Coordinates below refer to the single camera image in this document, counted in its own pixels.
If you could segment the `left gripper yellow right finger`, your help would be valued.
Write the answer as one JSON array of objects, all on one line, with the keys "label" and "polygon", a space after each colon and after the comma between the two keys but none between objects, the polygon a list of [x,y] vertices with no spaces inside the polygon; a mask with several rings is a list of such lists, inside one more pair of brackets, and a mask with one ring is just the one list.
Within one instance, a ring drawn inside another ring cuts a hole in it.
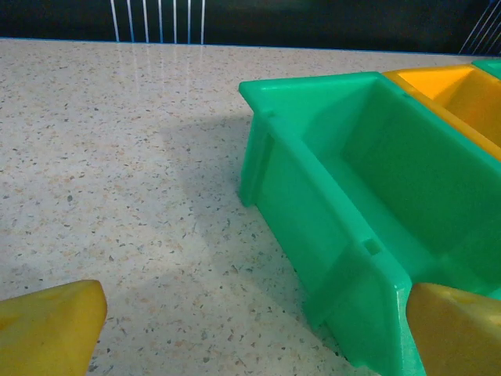
[{"label": "left gripper yellow right finger", "polygon": [[406,319],[427,375],[500,375],[500,301],[414,284]]}]

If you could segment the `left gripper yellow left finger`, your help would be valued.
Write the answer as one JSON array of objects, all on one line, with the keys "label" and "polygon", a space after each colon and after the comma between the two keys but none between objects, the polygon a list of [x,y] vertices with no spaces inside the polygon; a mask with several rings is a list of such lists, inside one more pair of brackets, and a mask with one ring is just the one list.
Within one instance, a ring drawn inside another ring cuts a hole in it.
[{"label": "left gripper yellow left finger", "polygon": [[97,280],[2,300],[1,374],[86,374],[106,314]]}]

